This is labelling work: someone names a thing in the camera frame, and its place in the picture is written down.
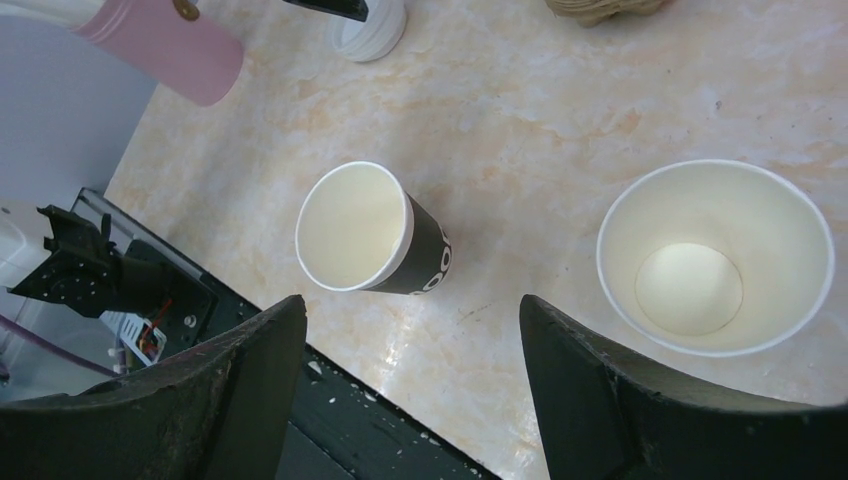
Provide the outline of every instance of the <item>table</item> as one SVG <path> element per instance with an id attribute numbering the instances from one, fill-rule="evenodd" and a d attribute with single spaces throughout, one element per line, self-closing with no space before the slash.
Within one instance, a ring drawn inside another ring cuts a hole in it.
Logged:
<path id="1" fill-rule="evenodd" d="M 545 478 L 518 330 L 525 293 L 684 372 L 782 399 L 848 398 L 848 3 L 677 0 L 586 30 L 542 0 L 408 2 L 396 49 L 365 65 L 328 17 L 276 0 L 202 0 L 241 38 L 233 90 L 197 108 L 160 87 L 107 197 L 260 307 L 308 301 L 308 341 L 504 478 Z M 595 270 L 601 220 L 641 175 L 730 158 L 820 206 L 838 267 L 818 317 L 731 359 L 630 329 Z M 451 274 L 420 297 L 337 294 L 294 253 L 310 187 L 387 165 L 445 227 Z"/>

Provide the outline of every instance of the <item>gray wall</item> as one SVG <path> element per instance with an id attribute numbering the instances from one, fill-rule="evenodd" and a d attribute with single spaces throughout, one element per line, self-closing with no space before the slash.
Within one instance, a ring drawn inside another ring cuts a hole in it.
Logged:
<path id="1" fill-rule="evenodd" d="M 0 197 L 69 208 L 105 189 L 154 87 L 60 27 L 0 16 Z M 20 303 L 0 292 L 5 316 Z"/>

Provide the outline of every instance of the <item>red wire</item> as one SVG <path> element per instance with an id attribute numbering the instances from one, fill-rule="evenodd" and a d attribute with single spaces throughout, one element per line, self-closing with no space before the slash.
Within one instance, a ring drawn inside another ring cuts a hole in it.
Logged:
<path id="1" fill-rule="evenodd" d="M 155 331 L 156 328 L 159 327 L 159 324 L 162 322 L 162 319 L 165 318 L 165 312 L 167 312 L 168 309 L 171 308 L 172 303 L 174 303 L 174 300 L 169 298 L 168 301 L 165 302 L 165 305 L 162 307 L 162 310 L 159 310 L 159 314 L 156 315 L 156 319 L 153 320 L 153 323 L 151 323 L 147 326 L 147 328 L 144 329 L 144 333 L 141 334 L 141 338 L 138 340 L 139 347 L 141 347 L 141 342 L 147 339 L 147 334 L 152 331 Z"/>

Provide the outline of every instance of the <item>pink container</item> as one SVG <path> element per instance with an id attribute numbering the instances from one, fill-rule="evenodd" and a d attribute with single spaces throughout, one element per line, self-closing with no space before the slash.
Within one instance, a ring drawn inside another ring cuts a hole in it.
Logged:
<path id="1" fill-rule="evenodd" d="M 106 0 L 91 21 L 73 32 L 207 106 L 230 91 L 244 48 L 211 19 L 196 14 L 181 0 Z"/>

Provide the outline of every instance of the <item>beige woven object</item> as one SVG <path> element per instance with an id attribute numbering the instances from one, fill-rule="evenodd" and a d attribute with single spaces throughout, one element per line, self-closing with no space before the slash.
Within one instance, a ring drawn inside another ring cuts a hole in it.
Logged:
<path id="1" fill-rule="evenodd" d="M 594 27 L 616 13 L 650 15 L 666 0 L 545 0 L 557 16 L 571 17 L 581 26 Z"/>

